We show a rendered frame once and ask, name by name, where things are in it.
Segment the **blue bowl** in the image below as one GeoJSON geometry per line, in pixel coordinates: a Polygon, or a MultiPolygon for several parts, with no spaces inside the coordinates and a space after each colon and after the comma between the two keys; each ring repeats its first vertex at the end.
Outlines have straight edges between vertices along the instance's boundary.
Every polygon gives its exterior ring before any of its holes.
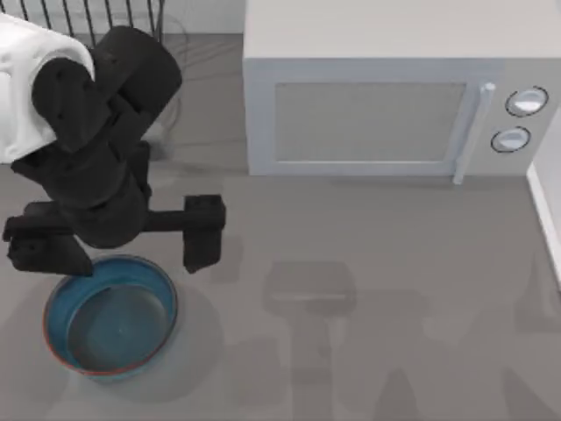
{"type": "Polygon", "coordinates": [[[117,254],[94,260],[91,275],[66,275],[46,300],[42,333],[67,370],[118,382],[156,361],[179,315],[174,282],[156,263],[117,254]]]}

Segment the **microwave knob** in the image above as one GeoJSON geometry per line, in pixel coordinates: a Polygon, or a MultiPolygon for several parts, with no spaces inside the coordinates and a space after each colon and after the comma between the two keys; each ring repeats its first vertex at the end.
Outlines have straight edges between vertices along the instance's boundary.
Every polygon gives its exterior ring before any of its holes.
{"type": "Polygon", "coordinates": [[[528,129],[517,126],[495,133],[490,146],[496,153],[515,153],[525,148],[531,139],[528,129]]]}
{"type": "Polygon", "coordinates": [[[549,102],[548,92],[538,86],[517,90],[506,103],[506,111],[517,118],[525,118],[538,113],[549,102]]]}

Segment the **pale microwave oven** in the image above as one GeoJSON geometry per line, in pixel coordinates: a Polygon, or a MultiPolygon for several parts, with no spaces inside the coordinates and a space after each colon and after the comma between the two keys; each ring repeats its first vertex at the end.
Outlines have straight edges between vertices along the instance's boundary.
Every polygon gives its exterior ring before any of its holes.
{"type": "Polygon", "coordinates": [[[247,0],[245,59],[485,59],[501,64],[468,176],[523,176],[561,105],[561,0],[247,0]],[[549,102],[517,118],[517,90],[545,89],[549,102]],[[515,153],[492,137],[532,135],[515,153]]]}

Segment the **microwave oven door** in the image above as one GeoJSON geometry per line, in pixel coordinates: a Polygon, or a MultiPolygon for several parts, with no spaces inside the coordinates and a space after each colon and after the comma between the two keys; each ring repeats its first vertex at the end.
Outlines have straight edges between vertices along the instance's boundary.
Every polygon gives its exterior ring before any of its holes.
{"type": "Polygon", "coordinates": [[[245,59],[249,170],[453,175],[502,69],[485,59],[245,59]]]}

